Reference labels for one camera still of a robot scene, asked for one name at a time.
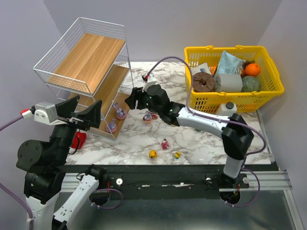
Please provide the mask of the purple figure orange donut toy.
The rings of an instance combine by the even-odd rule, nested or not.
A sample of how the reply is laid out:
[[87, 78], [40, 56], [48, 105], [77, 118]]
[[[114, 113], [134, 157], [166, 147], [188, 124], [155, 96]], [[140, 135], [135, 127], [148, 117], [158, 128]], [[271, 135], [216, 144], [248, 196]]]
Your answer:
[[148, 124], [152, 121], [152, 115], [151, 113], [146, 113], [144, 116], [143, 116], [143, 122]]

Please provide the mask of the red strawberry cake toy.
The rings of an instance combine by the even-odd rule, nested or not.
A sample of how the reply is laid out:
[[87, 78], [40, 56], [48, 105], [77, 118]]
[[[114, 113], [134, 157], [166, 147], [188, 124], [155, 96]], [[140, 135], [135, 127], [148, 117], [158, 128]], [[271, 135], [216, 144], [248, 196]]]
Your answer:
[[159, 118], [158, 114], [156, 114], [156, 113], [151, 113], [151, 117], [152, 117], [153, 120], [156, 120], [156, 119]]

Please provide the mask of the purple bunny pink donut toy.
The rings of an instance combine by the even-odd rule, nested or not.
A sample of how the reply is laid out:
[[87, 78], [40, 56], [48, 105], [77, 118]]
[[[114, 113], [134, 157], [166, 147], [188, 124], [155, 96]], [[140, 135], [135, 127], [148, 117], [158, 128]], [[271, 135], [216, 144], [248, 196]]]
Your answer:
[[106, 126], [106, 132], [114, 134], [117, 131], [116, 119], [112, 119], [110, 123]]

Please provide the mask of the pink strawberry figure toy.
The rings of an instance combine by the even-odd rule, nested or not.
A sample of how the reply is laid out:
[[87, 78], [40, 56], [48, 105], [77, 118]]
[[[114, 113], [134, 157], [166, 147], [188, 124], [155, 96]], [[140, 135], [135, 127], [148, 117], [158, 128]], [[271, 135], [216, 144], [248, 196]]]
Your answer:
[[163, 139], [161, 143], [162, 150], [167, 150], [170, 148], [170, 144], [166, 138]]

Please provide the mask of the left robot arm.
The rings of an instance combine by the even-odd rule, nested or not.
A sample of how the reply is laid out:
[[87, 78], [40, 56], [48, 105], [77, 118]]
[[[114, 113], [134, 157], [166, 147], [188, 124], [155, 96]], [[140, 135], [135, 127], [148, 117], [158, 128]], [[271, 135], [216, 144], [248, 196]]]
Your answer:
[[27, 140], [18, 149], [17, 168], [26, 172], [24, 194], [30, 208], [31, 230], [67, 230], [83, 204], [107, 181], [106, 170], [87, 167], [78, 187], [57, 211], [54, 210], [66, 175], [64, 165], [77, 130], [98, 128], [102, 101], [76, 112], [80, 96], [58, 104], [38, 103], [26, 114], [34, 121], [54, 126], [49, 141]]

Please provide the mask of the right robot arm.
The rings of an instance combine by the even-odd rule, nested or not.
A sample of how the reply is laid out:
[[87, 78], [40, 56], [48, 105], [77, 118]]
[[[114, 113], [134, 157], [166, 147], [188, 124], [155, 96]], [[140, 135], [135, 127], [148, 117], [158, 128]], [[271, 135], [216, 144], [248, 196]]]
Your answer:
[[221, 138], [227, 155], [221, 178], [232, 184], [237, 182], [247, 150], [254, 139], [250, 127], [241, 115], [227, 117], [193, 110], [171, 101], [159, 84], [150, 86], [147, 90], [133, 88], [125, 103], [131, 110], [148, 109], [157, 113], [168, 125], [191, 127]]

